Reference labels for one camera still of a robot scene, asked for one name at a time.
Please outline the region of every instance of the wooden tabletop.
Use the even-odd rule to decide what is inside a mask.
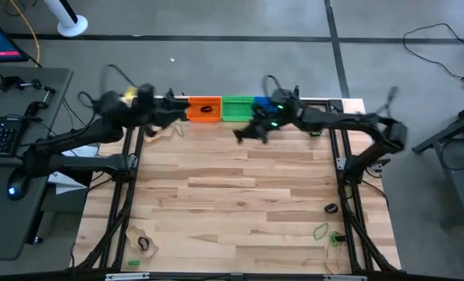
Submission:
[[[343,99],[343,105],[345,112],[364,112],[361,99]],[[345,232],[340,211],[324,213],[325,205],[340,202],[328,131],[310,138],[287,126],[270,133],[268,145],[258,140],[238,145],[232,129],[245,123],[182,124],[183,138],[175,134],[143,144],[129,224],[146,230],[160,249],[146,259],[126,241],[122,268],[133,271],[126,263],[138,259],[137,270],[145,272],[330,273],[325,266],[328,237],[313,238],[324,222],[329,232]],[[349,139],[353,154],[370,145],[365,133],[350,131]],[[110,155],[121,149],[122,141],[102,144],[100,151]],[[380,180],[364,179],[381,188]],[[105,232],[113,187],[106,183],[88,195],[76,263]],[[370,238],[399,268],[384,198],[365,184],[360,196]],[[113,242],[109,265],[117,237]],[[328,248],[328,266],[337,269],[341,249],[340,273],[347,273],[345,245]]]

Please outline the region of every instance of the gray desk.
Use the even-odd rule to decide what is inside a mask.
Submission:
[[[43,85],[57,90],[55,95],[48,97],[49,107],[37,114],[43,119],[42,123],[51,128],[72,78],[72,71],[0,66],[0,73],[3,76],[20,76],[25,81],[36,78]],[[32,101],[42,101],[44,96],[44,91],[32,88],[23,91],[10,90],[6,93],[0,91],[0,116],[10,113],[23,115]],[[44,127],[31,123],[22,142],[32,142],[47,135]],[[20,148],[17,153],[21,155],[26,149]],[[6,184],[10,173],[19,164],[20,160],[16,158],[0,158],[0,260],[14,260],[19,257],[46,189],[47,177],[32,179],[27,195],[20,201],[10,201],[6,195]]]

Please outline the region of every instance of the green container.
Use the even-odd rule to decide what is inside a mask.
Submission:
[[[221,97],[221,118],[223,121],[249,121],[253,115],[250,106],[254,97]]]

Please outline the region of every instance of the white stand base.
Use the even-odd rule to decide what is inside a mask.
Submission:
[[[57,30],[63,37],[81,35],[88,28],[88,20],[84,16],[77,15],[77,23],[73,27],[64,27],[58,23]]]

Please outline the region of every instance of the desk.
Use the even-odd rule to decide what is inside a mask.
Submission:
[[[364,112],[361,99],[343,105],[345,112]],[[127,261],[140,259],[138,270],[145,272],[329,273],[324,266],[328,239],[316,241],[313,230],[324,222],[330,231],[345,230],[341,212],[324,213],[325,205],[339,205],[328,131],[310,139],[287,126],[270,133],[268,145],[245,140],[239,146],[232,129],[241,126],[183,123],[184,138],[143,144],[129,224],[145,229],[160,249],[143,260],[127,244],[122,270],[131,271]],[[349,139],[355,154],[370,144],[361,132],[349,132]],[[102,145],[100,152],[121,149],[122,141]],[[365,180],[381,188],[380,180],[367,175]],[[113,187],[107,183],[88,195],[73,252],[77,264],[105,232]],[[384,198],[364,185],[360,196],[370,237],[399,267]],[[108,266],[117,237],[112,241]],[[361,243],[355,242],[363,265]],[[329,248],[332,267],[338,251]],[[344,247],[341,273],[349,271]]]
[[[43,85],[53,87],[57,93],[48,97],[49,107],[41,110],[38,116],[43,124],[52,127],[58,110],[62,104],[67,87],[72,77],[69,69],[39,69],[34,67],[0,66],[3,76],[20,76],[25,81],[39,79]],[[10,113],[23,115],[32,101],[42,101],[46,93],[33,88],[24,91],[12,89],[6,93],[0,91],[0,116]],[[32,142],[40,137],[46,137],[47,130],[31,123],[23,136],[22,142]],[[21,155],[26,148],[20,148]],[[6,185],[11,172],[20,165],[16,158],[0,158],[0,259],[14,260],[18,258],[26,241],[35,215],[41,206],[47,177],[31,180],[26,197],[19,201],[10,201],[6,195]]]

